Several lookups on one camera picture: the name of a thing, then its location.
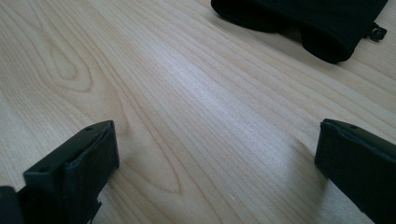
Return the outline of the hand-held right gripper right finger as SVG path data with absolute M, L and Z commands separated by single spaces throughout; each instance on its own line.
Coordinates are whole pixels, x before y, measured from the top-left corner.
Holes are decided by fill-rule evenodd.
M 396 145 L 356 125 L 325 119 L 315 165 L 375 224 L 396 224 Z

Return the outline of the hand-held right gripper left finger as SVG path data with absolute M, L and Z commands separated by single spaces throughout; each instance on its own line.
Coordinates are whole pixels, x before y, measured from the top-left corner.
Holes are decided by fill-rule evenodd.
M 18 192 L 26 224 L 89 224 L 98 195 L 120 166 L 111 120 L 82 129 L 23 173 Z

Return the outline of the black cloth garment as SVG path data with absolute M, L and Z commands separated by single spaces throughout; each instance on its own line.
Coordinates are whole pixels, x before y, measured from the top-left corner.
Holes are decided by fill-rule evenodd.
M 225 20 L 265 33 L 296 28 L 303 47 L 327 63 L 348 60 L 363 38 L 382 40 L 376 18 L 388 0 L 211 0 Z

